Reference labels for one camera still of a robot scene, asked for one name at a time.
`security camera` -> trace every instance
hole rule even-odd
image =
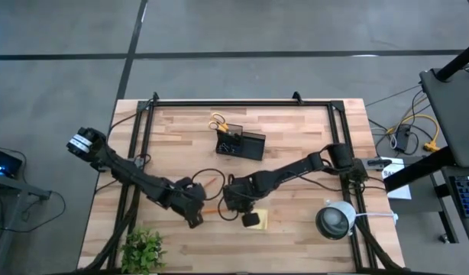
[[[316,215],[316,227],[321,235],[339,240],[351,235],[357,213],[348,202],[331,202]]]

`white paper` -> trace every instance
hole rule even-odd
[[[392,163],[386,166],[382,170],[382,178],[385,179],[388,176],[394,174],[395,172],[404,168],[403,159],[397,159],[392,157],[381,157],[383,160],[391,160]],[[409,186],[403,186],[392,192],[387,193],[387,197],[390,199],[411,199],[411,192],[409,191]]]

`keyboard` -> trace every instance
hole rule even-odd
[[[453,177],[452,184],[457,189],[457,194],[460,196],[462,205],[462,213],[466,218],[469,218],[469,176]]]

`yellow-handled scissors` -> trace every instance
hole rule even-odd
[[[226,124],[225,117],[219,113],[212,113],[209,129],[218,130],[223,133],[228,132],[228,124]]]

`small yellow object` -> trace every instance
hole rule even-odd
[[[257,230],[267,230],[268,211],[266,209],[254,209],[252,212],[258,214],[258,218],[260,219],[260,223],[258,225],[248,226],[247,228],[257,229]]]
[[[428,152],[436,152],[440,150],[440,147],[436,146],[436,142],[430,141],[426,142],[425,145],[423,145],[423,149],[427,150]]]

